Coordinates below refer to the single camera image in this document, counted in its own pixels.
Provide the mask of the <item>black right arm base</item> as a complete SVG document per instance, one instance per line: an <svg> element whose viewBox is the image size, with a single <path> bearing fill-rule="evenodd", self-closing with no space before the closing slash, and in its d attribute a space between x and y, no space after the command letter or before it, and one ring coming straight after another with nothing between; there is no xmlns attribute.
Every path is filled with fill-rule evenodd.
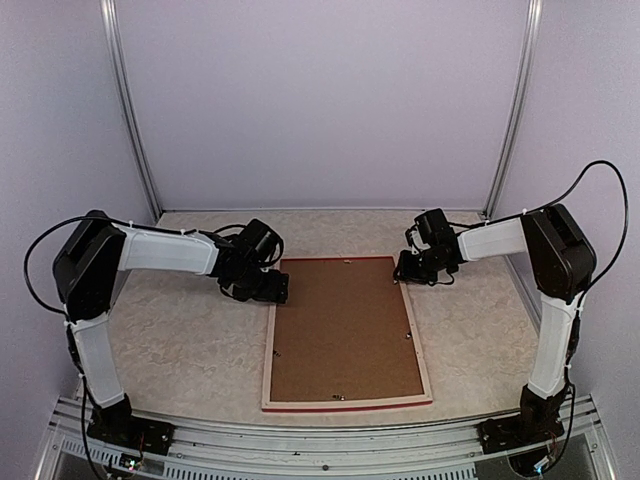
<svg viewBox="0 0 640 480"><path fill-rule="evenodd" d="M568 391L565 385L556 395L542 398L525 385L517 414L488 419L477 426L483 453L520 448L563 435L559 409Z"/></svg>

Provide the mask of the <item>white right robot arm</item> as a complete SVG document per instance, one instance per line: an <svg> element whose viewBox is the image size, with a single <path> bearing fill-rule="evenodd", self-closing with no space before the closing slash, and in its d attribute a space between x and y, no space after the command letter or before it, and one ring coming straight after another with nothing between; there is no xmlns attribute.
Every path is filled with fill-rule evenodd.
<svg viewBox="0 0 640 480"><path fill-rule="evenodd" d="M435 286L464 263L526 253L541 298L541 324L533 370L525 391L550 399L564 391L579 341L581 300L596 267L595 252L562 204L513 218L454 230L441 209L426 211L405 232L396 282Z"/></svg>

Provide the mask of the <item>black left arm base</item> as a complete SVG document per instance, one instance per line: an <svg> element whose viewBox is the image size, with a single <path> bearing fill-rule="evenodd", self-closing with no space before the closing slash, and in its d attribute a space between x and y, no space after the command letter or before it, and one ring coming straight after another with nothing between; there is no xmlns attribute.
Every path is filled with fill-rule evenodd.
<svg viewBox="0 0 640 480"><path fill-rule="evenodd" d="M127 394L112 406L94 410L87 428L92 439L162 456L168 455L174 431L171 423L135 416Z"/></svg>

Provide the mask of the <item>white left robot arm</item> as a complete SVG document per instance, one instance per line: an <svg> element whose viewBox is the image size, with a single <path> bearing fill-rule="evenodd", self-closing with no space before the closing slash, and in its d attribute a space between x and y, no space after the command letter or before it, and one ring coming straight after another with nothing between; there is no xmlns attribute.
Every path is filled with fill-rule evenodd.
<svg viewBox="0 0 640 480"><path fill-rule="evenodd" d="M106 408L99 424L121 445L140 434L137 418L117 406L127 398L109 339L117 277L133 270L176 271L213 278L235 301L283 305L289 276L276 266L283 239L267 224L208 232L169 230L117 221L94 210L84 216L53 263L74 363L93 402Z"/></svg>

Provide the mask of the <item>right aluminium corner post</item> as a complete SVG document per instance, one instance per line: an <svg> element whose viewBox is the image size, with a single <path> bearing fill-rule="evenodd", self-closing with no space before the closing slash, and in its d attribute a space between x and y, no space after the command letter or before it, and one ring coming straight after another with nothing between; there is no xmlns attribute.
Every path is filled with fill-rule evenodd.
<svg viewBox="0 0 640 480"><path fill-rule="evenodd" d="M511 98L509 115L507 117L506 129L501 142L497 167L482 210L485 219L492 219L495 216L501 194L506 185L508 170L513 158L519 127L525 110L543 5L544 2L542 0L530 0L528 2L516 81Z"/></svg>

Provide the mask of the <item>aluminium corner post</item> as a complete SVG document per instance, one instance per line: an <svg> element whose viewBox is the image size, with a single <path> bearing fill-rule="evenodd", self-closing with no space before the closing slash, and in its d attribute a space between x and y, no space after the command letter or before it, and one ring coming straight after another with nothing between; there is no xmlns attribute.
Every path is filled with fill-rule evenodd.
<svg viewBox="0 0 640 480"><path fill-rule="evenodd" d="M516 81L511 98L509 115L507 117L506 129L501 142L497 167L482 210L485 219L492 219L495 216L501 194L506 185L508 170L513 158L519 127L525 110L543 5L544 2L542 0L530 0L528 2Z"/></svg>
<svg viewBox="0 0 640 480"><path fill-rule="evenodd" d="M134 157L134 163L152 218L157 221L163 214L163 208L144 148L128 81L124 48L119 29L117 4L114 0L101 0L99 4L107 47L115 76L116 90Z"/></svg>

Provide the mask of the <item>aluminium front rail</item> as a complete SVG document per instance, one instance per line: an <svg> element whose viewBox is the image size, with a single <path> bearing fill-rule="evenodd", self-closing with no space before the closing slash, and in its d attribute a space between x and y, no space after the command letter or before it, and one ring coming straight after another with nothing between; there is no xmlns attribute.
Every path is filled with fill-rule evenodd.
<svg viewBox="0 0 640 480"><path fill-rule="evenodd" d="M482 417L380 425L372 413L350 426L313 426L306 417L281 424L207 421L141 411L174 425L167 454L145 453L83 440L80 420L90 411L61 398L45 431L37 479L515 479L514 464L541 445L487 454L477 426Z"/></svg>

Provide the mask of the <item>left aluminium corner post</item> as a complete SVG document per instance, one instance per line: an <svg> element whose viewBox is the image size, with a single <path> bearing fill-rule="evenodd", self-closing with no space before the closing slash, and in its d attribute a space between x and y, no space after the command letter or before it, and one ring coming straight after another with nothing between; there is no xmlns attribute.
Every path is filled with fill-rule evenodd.
<svg viewBox="0 0 640 480"><path fill-rule="evenodd" d="M114 0L101 0L99 4L107 47L115 76L116 90L134 157L134 163L152 218L157 221L163 214L163 208L144 148L128 81L124 48L119 29L117 4Z"/></svg>

